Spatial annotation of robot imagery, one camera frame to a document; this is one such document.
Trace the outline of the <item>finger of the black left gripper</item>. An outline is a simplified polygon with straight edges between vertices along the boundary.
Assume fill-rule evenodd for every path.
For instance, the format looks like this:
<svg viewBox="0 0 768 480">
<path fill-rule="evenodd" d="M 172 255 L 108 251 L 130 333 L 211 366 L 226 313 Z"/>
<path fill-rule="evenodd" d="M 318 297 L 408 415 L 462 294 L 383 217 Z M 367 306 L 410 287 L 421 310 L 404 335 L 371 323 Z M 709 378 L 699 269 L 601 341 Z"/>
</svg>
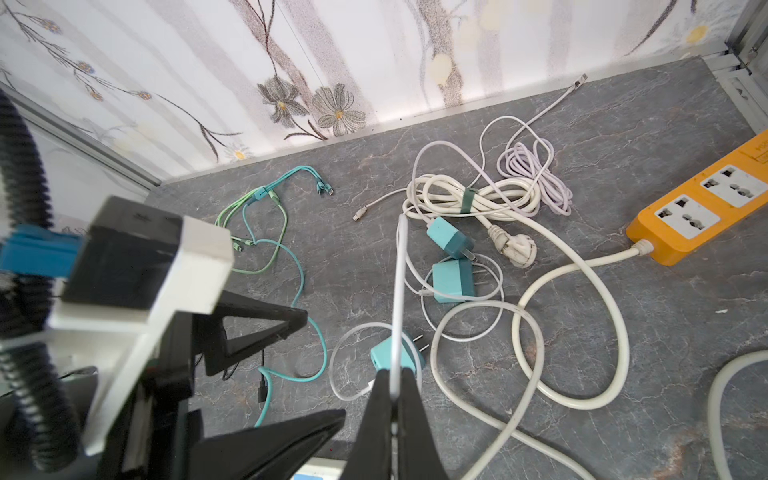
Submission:
<svg viewBox="0 0 768 480">
<path fill-rule="evenodd" d="M 202 440 L 189 453 L 190 479 L 289 479 L 344 426 L 331 409 Z"/>
<path fill-rule="evenodd" d="M 251 332 L 229 336 L 225 321 L 242 320 Z M 222 373 L 301 330 L 305 310 L 224 291 L 210 314 L 194 315 L 194 353 L 201 354 L 207 376 Z"/>
</svg>

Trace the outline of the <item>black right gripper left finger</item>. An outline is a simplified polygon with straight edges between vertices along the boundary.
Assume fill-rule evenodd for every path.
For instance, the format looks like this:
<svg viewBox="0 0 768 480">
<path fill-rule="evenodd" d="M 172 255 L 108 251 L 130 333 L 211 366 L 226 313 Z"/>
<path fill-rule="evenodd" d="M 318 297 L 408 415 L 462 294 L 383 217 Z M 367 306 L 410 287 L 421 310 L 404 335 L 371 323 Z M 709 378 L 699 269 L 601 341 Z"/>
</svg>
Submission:
<svg viewBox="0 0 768 480">
<path fill-rule="evenodd" d="M 389 370 L 376 374 L 356 441 L 340 479 L 390 479 L 393 403 Z"/>
</svg>

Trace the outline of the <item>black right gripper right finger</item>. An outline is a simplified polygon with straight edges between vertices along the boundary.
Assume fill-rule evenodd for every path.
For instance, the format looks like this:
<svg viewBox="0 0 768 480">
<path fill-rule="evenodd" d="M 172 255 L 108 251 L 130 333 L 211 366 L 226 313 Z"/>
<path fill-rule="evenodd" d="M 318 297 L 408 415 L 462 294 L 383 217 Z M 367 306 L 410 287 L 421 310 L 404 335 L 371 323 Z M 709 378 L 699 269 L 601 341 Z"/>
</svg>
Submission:
<svg viewBox="0 0 768 480">
<path fill-rule="evenodd" d="M 397 479 L 448 480 L 419 394 L 414 373 L 403 369 L 395 402 Z"/>
</svg>

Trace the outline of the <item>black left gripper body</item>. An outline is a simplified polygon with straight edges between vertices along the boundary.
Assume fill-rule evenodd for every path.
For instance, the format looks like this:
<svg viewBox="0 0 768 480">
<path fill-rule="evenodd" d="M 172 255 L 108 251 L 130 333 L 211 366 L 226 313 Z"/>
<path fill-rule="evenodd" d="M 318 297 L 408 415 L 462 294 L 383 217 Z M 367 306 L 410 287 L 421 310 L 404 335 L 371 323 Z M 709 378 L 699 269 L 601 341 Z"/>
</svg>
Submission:
<svg viewBox="0 0 768 480">
<path fill-rule="evenodd" d="M 185 479 L 194 389 L 192 315 L 177 313 L 111 428 L 98 479 Z"/>
</svg>

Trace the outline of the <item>white blue power strip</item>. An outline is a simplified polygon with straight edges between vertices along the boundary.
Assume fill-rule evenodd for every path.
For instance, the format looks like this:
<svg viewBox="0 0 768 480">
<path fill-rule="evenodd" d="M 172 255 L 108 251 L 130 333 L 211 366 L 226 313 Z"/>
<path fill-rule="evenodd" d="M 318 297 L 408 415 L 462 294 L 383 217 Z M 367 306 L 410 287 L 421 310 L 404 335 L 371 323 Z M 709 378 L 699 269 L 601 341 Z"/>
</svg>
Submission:
<svg viewBox="0 0 768 480">
<path fill-rule="evenodd" d="M 310 458 L 291 477 L 292 480 L 339 480 L 346 462 L 343 460 Z"/>
</svg>

